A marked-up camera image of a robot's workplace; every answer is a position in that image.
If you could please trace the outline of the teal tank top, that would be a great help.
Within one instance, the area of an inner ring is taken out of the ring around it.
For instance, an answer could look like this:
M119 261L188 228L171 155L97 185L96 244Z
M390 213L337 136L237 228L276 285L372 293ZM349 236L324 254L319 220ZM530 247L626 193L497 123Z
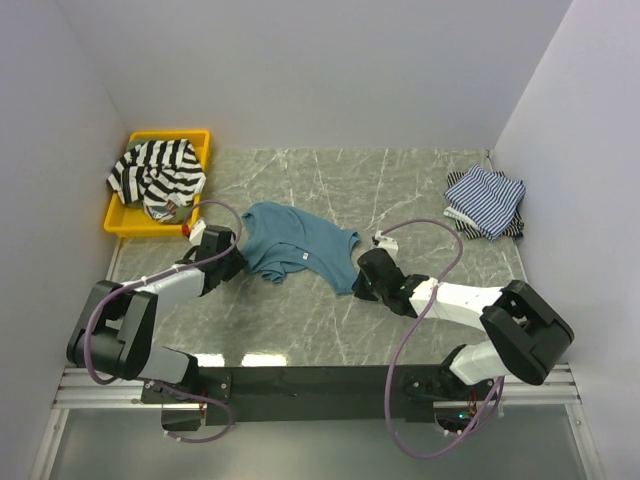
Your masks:
M358 273L352 252L361 242L359 233L275 202L252 205L242 221L248 240L241 250L248 272L274 284L287 275L310 270L338 295L349 295Z

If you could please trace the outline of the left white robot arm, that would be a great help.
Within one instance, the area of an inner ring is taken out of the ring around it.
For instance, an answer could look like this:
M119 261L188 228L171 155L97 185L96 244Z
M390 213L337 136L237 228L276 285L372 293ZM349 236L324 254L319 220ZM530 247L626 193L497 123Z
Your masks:
M191 230L192 247L151 280L99 281L92 287L66 347L69 362L115 379L164 383L176 401L204 391L197 359L153 343L156 321L179 303L199 298L231 280L246 265L227 227Z

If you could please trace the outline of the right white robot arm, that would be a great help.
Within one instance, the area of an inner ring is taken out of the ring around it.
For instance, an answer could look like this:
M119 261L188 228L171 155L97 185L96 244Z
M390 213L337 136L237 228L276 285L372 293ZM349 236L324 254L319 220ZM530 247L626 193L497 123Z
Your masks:
M437 282L426 275L405 275L393 257L374 248L357 261L354 295L382 303L396 315L428 315L470 327L487 339L465 345L439 374L444 395L460 399L482 380L513 375L538 386L545 382L575 333L527 282L505 287L472 287Z

